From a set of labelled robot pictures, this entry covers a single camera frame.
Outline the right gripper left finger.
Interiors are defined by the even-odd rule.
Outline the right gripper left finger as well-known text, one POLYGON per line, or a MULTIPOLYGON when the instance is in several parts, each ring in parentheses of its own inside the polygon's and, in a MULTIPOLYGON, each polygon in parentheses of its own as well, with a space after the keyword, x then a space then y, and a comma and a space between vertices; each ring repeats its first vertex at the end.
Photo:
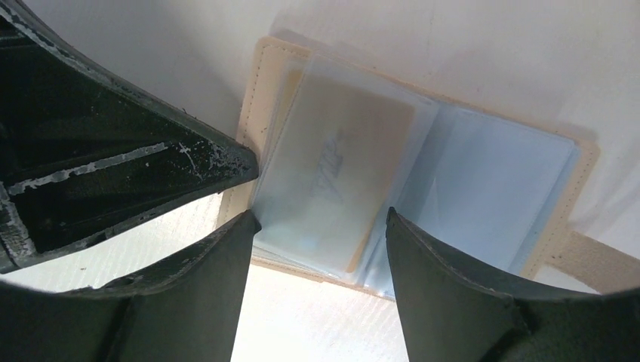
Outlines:
POLYGON ((3 361, 228 361, 254 235, 251 211, 105 286, 1 285, 3 361))

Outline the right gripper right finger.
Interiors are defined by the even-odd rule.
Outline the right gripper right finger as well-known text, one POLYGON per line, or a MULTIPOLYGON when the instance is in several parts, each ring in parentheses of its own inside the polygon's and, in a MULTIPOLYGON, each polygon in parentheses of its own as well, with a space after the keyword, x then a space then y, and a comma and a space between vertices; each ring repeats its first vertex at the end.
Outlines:
POLYGON ((540 284, 434 238, 390 208, 386 248, 412 361, 637 361, 639 291, 540 284))

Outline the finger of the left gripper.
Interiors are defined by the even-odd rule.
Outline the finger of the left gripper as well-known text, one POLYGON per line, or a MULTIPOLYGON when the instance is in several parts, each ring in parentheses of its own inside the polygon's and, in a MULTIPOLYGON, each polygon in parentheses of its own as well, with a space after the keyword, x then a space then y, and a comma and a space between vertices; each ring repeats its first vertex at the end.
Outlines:
POLYGON ((88 249, 257 177, 248 147, 1 3, 1 271, 88 249))

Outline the beige leather card holder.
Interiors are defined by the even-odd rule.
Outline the beige leather card holder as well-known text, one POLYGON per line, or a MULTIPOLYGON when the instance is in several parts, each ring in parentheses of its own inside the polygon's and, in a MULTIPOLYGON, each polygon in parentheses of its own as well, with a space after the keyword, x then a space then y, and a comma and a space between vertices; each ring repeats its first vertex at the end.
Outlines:
MULTIPOLYGON (((298 75, 292 75, 291 69, 301 69, 311 58, 322 55, 343 61, 358 69, 379 75, 411 92, 433 100, 443 100, 488 115, 496 115, 473 108, 456 100, 430 93, 412 84, 382 75, 327 54, 313 51, 278 38, 265 37, 258 41, 254 52, 253 70, 246 87, 245 98, 238 123, 237 140, 248 146, 257 155, 260 175, 265 167, 266 158, 272 151, 272 142, 284 126, 284 113, 292 103, 294 86, 300 82, 298 75)), ((639 260, 609 247, 599 241, 575 232, 571 229, 568 217, 582 192, 584 183, 598 159, 598 147, 591 142, 574 137, 553 128, 539 128, 531 124, 515 121, 543 131, 567 137, 577 142, 581 156, 577 166, 571 172, 568 184, 563 189, 552 215, 543 228, 542 235, 534 245, 532 254, 525 262, 524 269, 513 274, 533 279, 543 267, 552 267, 585 284, 597 293, 612 293, 637 287, 639 284, 639 260)), ((251 199, 257 187, 259 177, 252 182, 236 186, 223 194, 220 205, 219 222, 226 222, 245 209, 252 209, 251 199)), ((344 283, 331 281, 326 277, 307 269, 284 262, 258 250, 254 244, 253 261, 258 264, 320 282, 341 285, 374 295, 366 290, 350 287, 344 283)))

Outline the tan card with dark stripe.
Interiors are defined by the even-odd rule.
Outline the tan card with dark stripe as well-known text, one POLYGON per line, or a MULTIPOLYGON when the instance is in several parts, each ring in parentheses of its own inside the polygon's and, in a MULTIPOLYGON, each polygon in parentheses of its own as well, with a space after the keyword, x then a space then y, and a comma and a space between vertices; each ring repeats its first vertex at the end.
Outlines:
POLYGON ((306 75, 252 205, 256 244, 331 274, 355 271, 419 106, 390 84, 306 75))

